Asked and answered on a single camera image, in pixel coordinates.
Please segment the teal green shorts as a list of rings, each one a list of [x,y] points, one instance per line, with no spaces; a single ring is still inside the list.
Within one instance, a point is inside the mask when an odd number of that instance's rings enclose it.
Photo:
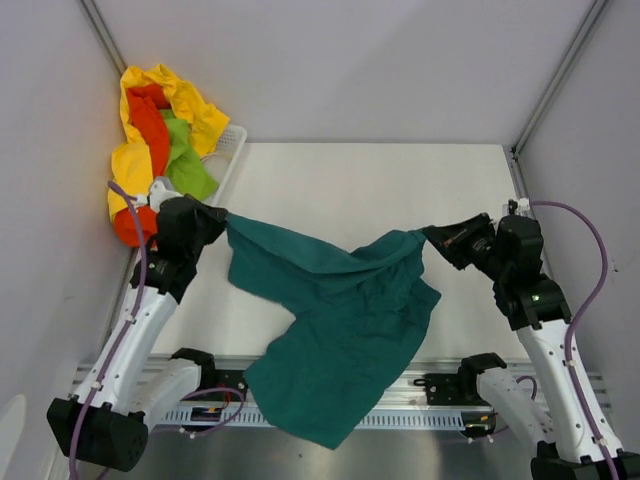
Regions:
[[[392,230],[345,251],[231,214],[228,271],[235,287],[293,315],[246,371],[268,422],[337,448],[421,347],[438,291],[423,280],[425,235]]]

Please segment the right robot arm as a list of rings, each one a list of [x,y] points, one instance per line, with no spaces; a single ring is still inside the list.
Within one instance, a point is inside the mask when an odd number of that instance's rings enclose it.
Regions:
[[[542,271],[539,223],[479,214],[423,234],[456,269],[469,265],[493,283],[496,305],[525,348],[547,407],[541,409],[493,353],[462,360],[456,389],[468,403],[489,403],[531,456],[535,479],[636,479],[639,456],[626,450],[603,414],[578,348],[577,321],[561,287]]]

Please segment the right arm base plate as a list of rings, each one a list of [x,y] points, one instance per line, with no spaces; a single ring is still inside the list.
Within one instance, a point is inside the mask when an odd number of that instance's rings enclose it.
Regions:
[[[432,406],[488,406],[471,385],[455,373],[429,373],[422,378],[427,403]]]

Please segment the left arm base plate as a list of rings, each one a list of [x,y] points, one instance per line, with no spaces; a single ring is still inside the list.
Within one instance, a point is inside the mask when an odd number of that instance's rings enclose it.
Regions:
[[[208,387],[226,387],[241,391],[244,395],[249,391],[248,383],[244,377],[244,371],[239,369],[218,369],[211,380],[207,382]]]

